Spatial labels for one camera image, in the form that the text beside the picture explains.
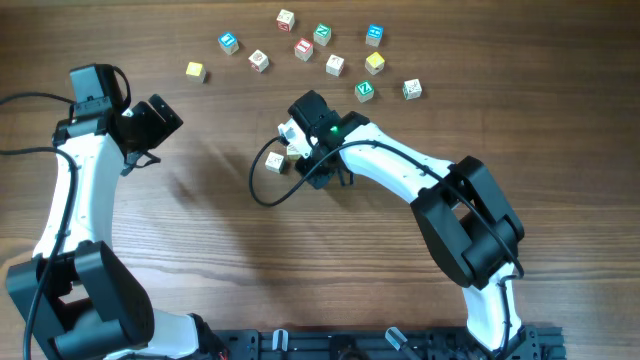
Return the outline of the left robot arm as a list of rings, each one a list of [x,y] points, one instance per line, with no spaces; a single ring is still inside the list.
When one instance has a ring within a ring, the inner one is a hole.
[[[159,96],[133,103],[124,72],[90,64],[70,73],[74,98],[49,152],[58,163],[46,228],[6,288],[25,321],[22,355],[49,359],[224,359],[198,315],[155,309],[112,248],[118,180],[156,162],[181,126]]]

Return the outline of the wooden block yellow side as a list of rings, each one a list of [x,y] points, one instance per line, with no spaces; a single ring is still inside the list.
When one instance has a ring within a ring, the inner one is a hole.
[[[289,161],[297,161],[301,154],[293,145],[289,145],[286,149],[286,157]]]

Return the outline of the white block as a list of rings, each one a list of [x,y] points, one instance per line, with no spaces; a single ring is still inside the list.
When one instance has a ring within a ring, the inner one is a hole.
[[[406,80],[403,83],[403,95],[406,100],[419,98],[422,94],[422,86],[419,79]]]

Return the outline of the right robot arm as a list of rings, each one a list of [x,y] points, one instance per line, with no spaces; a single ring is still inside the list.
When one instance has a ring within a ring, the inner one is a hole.
[[[338,115],[315,91],[288,113],[279,132],[300,153],[304,181],[319,189],[333,175],[360,175],[406,201],[432,259],[463,290],[469,334],[506,357],[521,328],[512,283],[524,275],[524,227],[488,168],[472,156],[454,163],[422,154],[357,112]]]

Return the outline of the plain wooden block blue side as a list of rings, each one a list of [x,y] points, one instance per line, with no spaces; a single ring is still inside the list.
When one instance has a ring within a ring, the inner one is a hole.
[[[265,167],[267,170],[280,174],[286,164],[286,159],[283,155],[270,152],[265,161]]]

